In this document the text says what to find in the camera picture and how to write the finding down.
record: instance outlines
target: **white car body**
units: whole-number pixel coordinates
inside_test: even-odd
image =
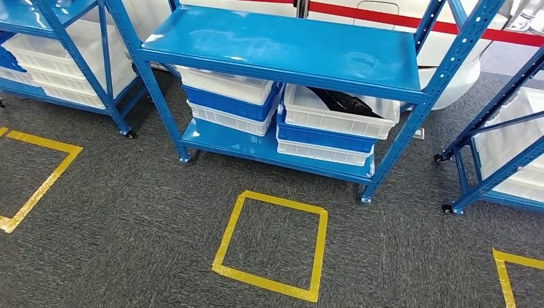
[[[194,4],[200,6],[210,6],[216,8],[226,8],[231,10],[243,10],[248,12],[268,13],[274,15],[295,16],[296,8],[289,4],[280,3],[261,3],[244,0],[181,0],[184,4]],[[319,0],[316,2],[336,4],[350,8],[360,8],[364,10],[373,10],[377,12],[392,13],[409,17],[421,18],[429,0],[385,0],[385,1],[360,1],[360,0]],[[477,0],[462,0],[467,13],[470,13]],[[140,39],[145,40],[153,30],[170,14],[168,1],[156,0],[123,0],[128,15],[134,25]],[[96,19],[96,16],[90,14],[88,19]],[[370,26],[375,28],[395,29],[400,31],[415,32],[414,28],[402,26],[393,26],[379,22],[370,22],[360,19],[329,15],[324,13],[309,12],[308,18],[329,22],[340,22],[345,24],[355,24],[359,26]],[[438,16],[438,21],[455,23],[449,6],[446,4]],[[507,18],[497,15],[493,18],[489,28],[502,29],[507,22]],[[420,67],[420,84],[424,88],[440,61],[444,57],[448,48],[453,42],[455,35],[439,32],[431,32],[423,49],[418,55],[418,65]],[[480,76],[480,55],[491,43],[489,40],[479,40],[472,52],[468,55],[464,64],[459,68],[452,81],[442,93],[434,110],[445,108],[457,101]]]

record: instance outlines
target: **black caster wheel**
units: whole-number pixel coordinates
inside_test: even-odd
[[[454,213],[454,209],[452,208],[451,204],[444,204],[442,205],[442,211],[444,214],[449,215]]]
[[[133,131],[130,130],[130,131],[128,131],[128,133],[126,133],[125,137],[126,137],[127,139],[136,139],[137,136],[136,136],[136,133],[135,133],[135,132],[133,132]]]
[[[445,161],[444,156],[442,154],[436,154],[434,155],[434,161],[437,163],[441,163]]]

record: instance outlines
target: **yellow floor tape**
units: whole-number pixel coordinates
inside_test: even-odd
[[[5,127],[0,128],[0,137],[7,132],[8,129]],[[71,144],[66,144],[54,140],[49,140],[34,135],[29,135],[27,133],[16,132],[15,130],[10,131],[7,135],[7,138],[15,139],[22,142],[27,142],[37,146],[43,146],[56,151],[62,151],[68,153],[68,155],[62,160],[62,162],[57,166],[57,168],[51,173],[47,180],[32,194],[30,199],[19,209],[19,211],[13,216],[13,218],[7,218],[0,216],[0,229],[4,230],[6,233],[11,233],[25,216],[32,210],[32,208],[40,201],[41,197],[47,192],[47,190],[53,185],[56,179],[68,168],[72,161],[78,156],[83,148],[79,146],[73,146]]]
[[[510,285],[510,279],[508,278],[505,262],[544,270],[544,261],[522,257],[519,255],[512,255],[510,253],[500,252],[495,249],[493,249],[493,258],[495,258],[495,266],[497,267],[498,279],[500,281],[500,287],[502,288],[506,308],[516,308],[514,293],[512,292],[512,286]]]
[[[310,278],[310,289],[300,289],[299,287],[290,286],[277,282],[274,280],[266,279],[237,269],[229,268],[223,265],[223,259],[226,255],[226,249],[230,243],[230,239],[236,227],[236,222],[242,211],[244,201],[246,198],[260,200],[268,203],[274,203],[284,207],[290,207],[296,210],[302,210],[319,215],[318,237],[316,239],[316,252],[314,254],[314,263],[312,268],[312,276]],[[308,205],[300,202],[295,202],[287,199],[282,199],[274,196],[268,196],[266,194],[260,194],[253,191],[244,191],[238,196],[232,214],[223,234],[223,239],[219,245],[219,249],[216,253],[212,270],[226,277],[236,279],[248,284],[252,284],[257,287],[262,287],[271,291],[279,292],[285,295],[300,298],[302,300],[308,300],[310,302],[317,302],[319,296],[319,283],[321,281],[321,269],[323,267],[323,252],[325,250],[325,235],[327,234],[327,219],[328,213],[321,207]]]

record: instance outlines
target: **gray carpet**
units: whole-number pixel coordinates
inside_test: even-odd
[[[157,74],[184,127],[179,83]],[[544,260],[544,215],[477,203],[445,216],[457,175],[432,156],[506,81],[484,73],[433,112],[427,139],[410,143],[371,205],[358,185],[258,162],[199,152],[180,164],[145,100],[129,116],[139,138],[126,140],[108,117],[8,97],[0,126],[84,150],[12,234],[0,232],[0,307],[504,307],[491,249]],[[0,140],[4,216],[62,159],[15,143]],[[317,304],[211,270],[245,189],[328,210]],[[316,228],[315,215],[249,201],[225,265],[308,287]],[[518,307],[542,307],[543,271],[507,267]]]

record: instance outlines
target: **plastic crate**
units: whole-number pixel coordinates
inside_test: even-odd
[[[187,104],[190,106],[192,110],[192,116],[195,117],[197,120],[200,119],[200,120],[216,123],[221,126],[226,126],[229,128],[233,128],[235,130],[250,133],[252,135],[257,135],[260,137],[266,134],[266,131],[268,130],[268,127],[270,126],[270,123],[272,122],[272,118],[276,112],[276,107],[278,106],[277,105],[278,103],[279,101],[276,100],[272,108],[270,108],[270,111],[268,112],[266,119],[262,122],[258,122],[258,121],[246,119],[244,117],[239,117],[238,115],[233,115],[233,114],[229,114],[219,110],[193,104],[189,100],[187,100]]]
[[[196,105],[227,112],[235,116],[244,117],[258,122],[263,122],[272,108],[276,95],[283,89],[282,83],[274,83],[272,91],[268,94],[263,105],[246,103],[239,99],[229,98],[219,94],[183,86],[187,99]]]
[[[112,80],[112,83],[115,85],[114,98],[116,98],[119,93],[121,93],[121,91],[123,91],[134,80],[134,78],[136,78],[136,74],[132,70],[131,66],[126,67],[124,74],[119,74],[116,76],[116,79]],[[48,96],[99,109],[106,108],[95,92],[89,93],[87,91],[74,90],[72,88],[58,87],[42,81],[35,81],[35,83],[42,87]]]
[[[32,76],[30,76],[30,74],[20,71],[14,71],[13,69],[0,67],[0,78],[13,80],[15,82],[20,82],[26,85],[32,85],[36,87],[36,83],[32,80]]]
[[[254,105],[264,105],[270,92],[273,81],[249,78],[238,75],[215,73],[176,66],[182,76],[185,86],[238,99]]]
[[[288,84],[285,87],[284,99],[287,110],[285,122],[331,132],[387,139],[389,130],[398,123],[400,102],[370,96],[357,97],[367,103],[383,119],[331,111],[307,87]]]
[[[482,178],[487,178],[492,174],[491,169],[497,166],[497,168],[495,168],[495,170],[497,170],[501,165],[498,165],[498,163],[493,159],[493,152],[490,152],[489,149],[486,149],[485,145],[481,144],[482,138],[477,137],[478,135],[474,137],[474,145],[476,147],[475,150],[478,155],[478,159],[476,161],[477,168],[480,169]],[[537,174],[535,177],[531,177],[528,176],[526,171],[531,172],[531,169],[523,168],[517,171],[515,174],[494,187],[493,190],[521,198],[544,202],[544,183],[542,181],[542,175],[539,176]]]
[[[102,39],[98,23],[77,20],[67,28],[67,32],[80,50],[91,71],[97,71],[104,66]],[[125,47],[115,27],[108,26],[107,32],[110,54],[120,53],[120,50],[124,54]],[[34,68],[39,67],[42,71],[83,76],[68,51],[57,40],[17,34],[4,42],[2,46],[17,58],[19,65],[24,69],[28,65]]]
[[[540,112],[544,110],[543,100],[544,91],[521,88],[518,95],[510,103],[502,106],[497,115],[485,126]],[[482,177],[487,178],[542,135],[544,135],[544,118],[476,135],[474,141],[479,153],[486,157],[486,160],[481,162]],[[536,185],[544,185],[544,155],[521,168],[513,176]]]
[[[132,70],[132,63],[124,56],[124,54],[116,53],[112,57],[111,62],[112,85],[114,89],[125,86],[123,84],[115,84],[116,81],[120,81],[120,79],[118,78],[120,74],[130,74],[131,76],[133,76],[133,78],[135,78],[136,75]],[[70,74],[62,74],[56,71],[43,70],[40,67],[33,67],[30,65],[25,65],[25,67],[27,68],[28,73],[36,82],[45,83],[50,87],[73,89],[81,92],[88,92],[89,94],[95,93],[94,89],[90,86],[89,81],[86,79],[86,77],[82,75],[75,76]],[[97,67],[96,70],[93,71],[93,73],[94,76],[97,77],[98,82],[100,82],[102,88],[106,89],[105,67],[103,65],[101,67]]]
[[[286,124],[285,110],[283,109],[283,105],[278,107],[277,134],[279,139],[363,153],[372,152],[374,144],[377,142],[377,139],[367,137]]]
[[[278,132],[276,132],[276,139],[278,141],[278,153],[326,160],[328,162],[338,162],[340,164],[364,166],[366,159],[374,153],[374,147],[372,147],[369,153],[363,153],[288,141],[281,139]]]
[[[0,44],[9,40],[14,35],[15,33],[0,31]],[[17,59],[15,59],[12,53],[7,51],[3,47],[0,47],[0,67],[5,67],[13,71],[26,72],[21,66],[17,64]]]

